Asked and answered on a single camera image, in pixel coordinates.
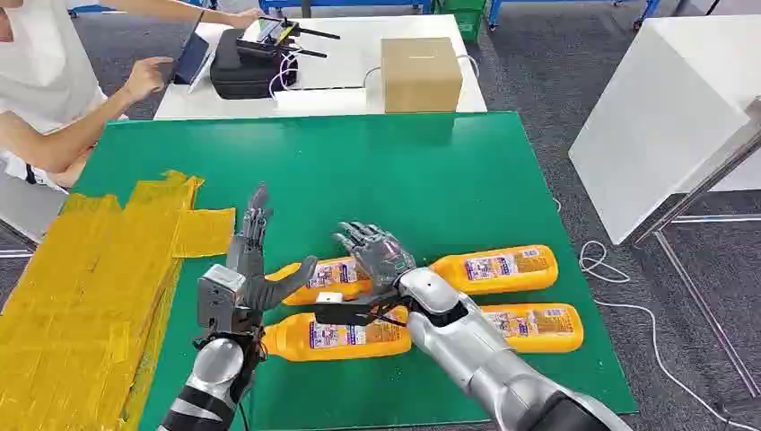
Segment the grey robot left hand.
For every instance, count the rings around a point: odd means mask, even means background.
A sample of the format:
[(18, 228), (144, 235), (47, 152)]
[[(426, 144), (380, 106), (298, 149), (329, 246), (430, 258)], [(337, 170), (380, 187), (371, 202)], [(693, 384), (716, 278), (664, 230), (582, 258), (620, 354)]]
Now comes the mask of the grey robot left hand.
[(227, 267), (243, 275), (243, 300), (232, 315), (232, 331), (252, 332), (262, 322), (264, 312), (276, 308), (285, 298), (304, 286), (313, 275), (318, 259), (308, 256), (292, 274), (280, 280), (266, 279), (264, 238), (273, 210), (267, 207), (267, 186), (260, 183), (249, 198), (242, 228), (228, 251)]

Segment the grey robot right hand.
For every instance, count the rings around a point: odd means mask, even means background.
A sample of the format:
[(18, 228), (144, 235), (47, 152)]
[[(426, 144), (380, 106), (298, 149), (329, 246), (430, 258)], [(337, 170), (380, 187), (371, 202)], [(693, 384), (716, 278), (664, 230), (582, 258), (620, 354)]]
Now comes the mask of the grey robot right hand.
[(390, 232), (375, 224), (339, 222), (341, 232), (332, 233), (360, 270), (372, 281), (375, 295), (385, 294), (394, 288), (398, 278), (416, 268), (413, 255)]

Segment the person's left hand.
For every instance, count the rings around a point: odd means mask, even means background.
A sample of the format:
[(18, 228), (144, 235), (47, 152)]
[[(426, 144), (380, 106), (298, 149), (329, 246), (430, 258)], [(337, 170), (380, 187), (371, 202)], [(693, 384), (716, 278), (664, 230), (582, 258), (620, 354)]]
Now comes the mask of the person's left hand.
[(264, 17), (265, 14), (261, 9), (256, 7), (244, 10), (239, 13), (228, 13), (228, 24), (236, 29), (247, 29), (253, 22)]

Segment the person's right hand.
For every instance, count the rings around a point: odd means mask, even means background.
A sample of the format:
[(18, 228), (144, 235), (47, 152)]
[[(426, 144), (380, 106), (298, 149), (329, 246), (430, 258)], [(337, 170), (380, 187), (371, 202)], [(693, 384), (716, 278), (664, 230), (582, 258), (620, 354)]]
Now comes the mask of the person's right hand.
[(162, 69), (172, 63), (171, 57), (149, 57), (136, 61), (119, 92), (128, 101), (137, 102), (160, 91), (164, 87)]

